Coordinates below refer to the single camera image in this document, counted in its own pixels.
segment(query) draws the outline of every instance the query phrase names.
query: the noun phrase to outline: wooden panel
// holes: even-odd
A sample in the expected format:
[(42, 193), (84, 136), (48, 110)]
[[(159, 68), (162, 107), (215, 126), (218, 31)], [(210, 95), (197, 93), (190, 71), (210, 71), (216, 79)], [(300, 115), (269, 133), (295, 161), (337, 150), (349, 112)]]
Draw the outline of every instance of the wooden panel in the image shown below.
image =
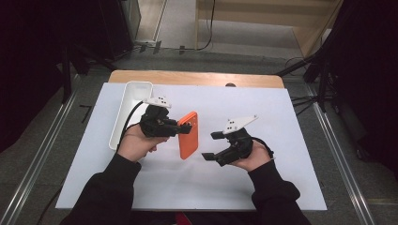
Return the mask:
[[(214, 20), (294, 26), (304, 56), (328, 27), (332, 27), (343, 0), (217, 0)], [(196, 0), (195, 47), (198, 20), (211, 19), (213, 0)]]
[(343, 0), (333, 2), (329, 11), (318, 20), (314, 20), (312, 26), (293, 28), (293, 33), (304, 57), (313, 53), (316, 43), (320, 43), (325, 31), (333, 26), (342, 3)]
[(146, 81), (156, 84), (284, 88), (281, 77), (275, 75), (247, 75), (231, 73), (177, 72), (158, 70), (116, 70), (109, 83)]
[[(213, 1), (197, 0), (198, 19), (210, 19)], [(334, 0), (217, 0), (214, 20), (313, 26), (329, 13)]]
[(137, 40), (156, 40), (161, 15), (163, 13), (165, 0), (138, 0), (141, 10), (141, 23)]

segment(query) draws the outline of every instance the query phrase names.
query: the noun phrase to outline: orange object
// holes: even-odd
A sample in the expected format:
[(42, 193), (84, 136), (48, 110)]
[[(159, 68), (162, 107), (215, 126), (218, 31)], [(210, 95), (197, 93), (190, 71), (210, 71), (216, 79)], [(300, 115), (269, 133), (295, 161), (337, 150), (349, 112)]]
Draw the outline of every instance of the orange object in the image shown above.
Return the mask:
[(178, 121), (178, 125), (190, 124), (192, 126), (189, 134), (178, 134), (179, 154), (182, 159), (188, 158), (199, 146), (198, 114), (190, 112)]

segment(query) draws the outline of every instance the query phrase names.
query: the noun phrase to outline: black cable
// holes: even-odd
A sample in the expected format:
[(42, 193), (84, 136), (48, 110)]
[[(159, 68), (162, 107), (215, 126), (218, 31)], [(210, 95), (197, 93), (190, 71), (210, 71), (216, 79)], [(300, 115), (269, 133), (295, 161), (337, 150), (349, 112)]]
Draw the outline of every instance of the black cable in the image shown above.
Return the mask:
[[(214, 7), (215, 7), (215, 5), (216, 5), (216, 2), (214, 1), (213, 2), (213, 10), (212, 10), (212, 17), (214, 16)], [(208, 18), (207, 18), (207, 11), (206, 11), (206, 28), (207, 28), (207, 31), (209, 32), (209, 34), (210, 34), (210, 36), (212, 37), (213, 35), (212, 35), (212, 31), (213, 31), (213, 27), (211, 26), (209, 26), (208, 25)], [(214, 44), (213, 44), (213, 42), (211, 42), (211, 48), (210, 48), (210, 50), (211, 49), (213, 49), (213, 46), (214, 46)]]
[[(213, 8), (211, 10), (211, 19), (210, 19), (210, 38), (208, 39), (208, 42), (206, 44), (205, 47), (200, 48), (200, 49), (175, 49), (175, 48), (161, 48), (163, 50), (173, 50), (173, 51), (183, 51), (183, 52), (196, 52), (196, 51), (202, 51), (205, 48), (207, 48), (207, 46), (210, 44), (212, 38), (213, 38), (213, 20), (214, 20), (214, 8), (216, 6), (216, 0), (213, 0)], [(156, 47), (151, 47), (151, 46), (147, 46), (147, 48), (149, 49), (155, 49)]]
[(306, 111), (308, 108), (310, 108), (312, 105), (314, 104), (314, 102), (311, 102), (310, 104), (308, 104), (308, 106), (306, 106), (304, 109), (302, 109), (300, 112), (296, 113), (296, 116), (299, 116), (300, 114), (302, 114), (304, 111)]
[[(302, 58), (302, 62), (304, 62), (304, 63), (306, 63), (306, 64), (308, 64), (305, 60), (304, 60), (304, 58), (303, 57), (293, 57), (293, 58), (290, 58), (290, 59), (288, 59), (285, 63), (284, 63), (284, 69), (287, 69), (287, 64), (290, 62), (290, 61), (292, 61), (293, 59), (299, 59), (299, 58)], [(290, 75), (292, 75), (292, 76), (297, 76), (298, 74), (293, 74), (292, 72), (289, 72), (288, 74), (290, 74)]]
[(143, 101), (138, 102), (138, 104), (136, 104), (136, 105), (134, 106), (134, 108), (132, 108), (132, 110), (131, 110), (129, 116), (127, 117), (126, 122), (125, 122), (125, 124), (124, 124), (124, 126), (123, 126), (123, 129), (122, 129), (122, 132), (121, 132), (121, 134), (120, 134), (119, 144), (117, 145), (116, 152), (117, 152), (117, 150), (119, 150), (119, 146), (120, 146), (120, 144), (122, 143), (123, 137), (124, 137), (124, 135), (125, 135), (125, 133), (126, 133), (127, 125), (128, 125), (128, 123), (129, 123), (129, 121), (130, 121), (132, 115), (133, 115), (134, 112), (138, 109), (138, 107), (140, 107), (140, 105), (142, 105), (143, 103), (144, 103)]
[(285, 69), (283, 69), (283, 70), (281, 70), (279, 72), (273, 73), (273, 74), (278, 75), (280, 77), (283, 77), (283, 76), (289, 74), (290, 72), (295, 71), (296, 69), (302, 68), (302, 67), (306, 66), (307, 64), (312, 63), (312, 61), (315, 58), (316, 58), (316, 53), (314, 53), (314, 54), (312, 54), (312, 55), (310, 55), (310, 56), (308, 56), (306, 58), (303, 58), (300, 62), (297, 62), (294, 65), (292, 65), (292, 66), (290, 66), (288, 68), (285, 68)]
[(290, 97), (291, 101), (297, 101), (297, 100), (302, 100), (302, 99), (313, 99), (316, 98), (314, 96), (307, 96), (307, 97)]
[(216, 7), (216, 0), (213, 0), (213, 9), (211, 10), (211, 19), (210, 19), (210, 38), (208, 39), (208, 42), (205, 47), (198, 49), (197, 51), (201, 51), (210, 44), (211, 39), (213, 38), (213, 19), (214, 19), (214, 7)]
[(301, 101), (301, 102), (299, 102), (299, 103), (293, 104), (293, 107), (297, 107), (297, 106), (299, 106), (299, 105), (303, 105), (303, 104), (308, 103), (308, 102), (310, 102), (310, 101), (314, 101), (314, 100), (313, 100), (313, 99), (308, 99), (308, 100), (306, 100), (306, 101)]
[(50, 205), (53, 203), (53, 201), (55, 200), (56, 196), (59, 195), (59, 193), (61, 193), (61, 189), (63, 186), (61, 186), (56, 192), (55, 194), (52, 196), (52, 198), (50, 199), (50, 201), (47, 203), (46, 207), (44, 207), (43, 212), (40, 215), (40, 218), (38, 219), (38, 223), (37, 225), (41, 224), (41, 221), (44, 218), (44, 215), (47, 213), (47, 210), (50, 208)]

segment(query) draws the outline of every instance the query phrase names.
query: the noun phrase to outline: black sleeve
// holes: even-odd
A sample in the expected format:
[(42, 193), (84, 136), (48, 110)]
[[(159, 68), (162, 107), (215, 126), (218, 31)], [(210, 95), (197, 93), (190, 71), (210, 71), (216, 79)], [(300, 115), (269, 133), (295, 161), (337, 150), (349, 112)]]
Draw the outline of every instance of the black sleeve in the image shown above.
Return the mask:
[(104, 172), (94, 174), (61, 225), (129, 224), (133, 183), (139, 163), (115, 154)]
[(281, 178), (273, 160), (249, 172), (249, 176), (254, 184), (252, 201), (261, 224), (311, 224), (296, 203), (298, 189)]

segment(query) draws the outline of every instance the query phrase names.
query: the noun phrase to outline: white container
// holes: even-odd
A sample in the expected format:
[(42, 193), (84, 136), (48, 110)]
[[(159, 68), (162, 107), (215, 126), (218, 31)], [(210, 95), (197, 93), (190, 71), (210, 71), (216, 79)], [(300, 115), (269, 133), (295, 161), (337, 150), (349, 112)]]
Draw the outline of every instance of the white container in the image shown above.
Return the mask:
[[(114, 131), (112, 132), (111, 140), (109, 141), (109, 147), (116, 150), (117, 145), (120, 141), (120, 135), (122, 129), (126, 123), (127, 117), (131, 110), (140, 101), (152, 97), (153, 85), (151, 82), (128, 82), (126, 83), (125, 90), (123, 93), (122, 102), (120, 104), (119, 113), (115, 121)], [(142, 104), (132, 115), (129, 125), (139, 123), (141, 116), (145, 113), (147, 104)]]

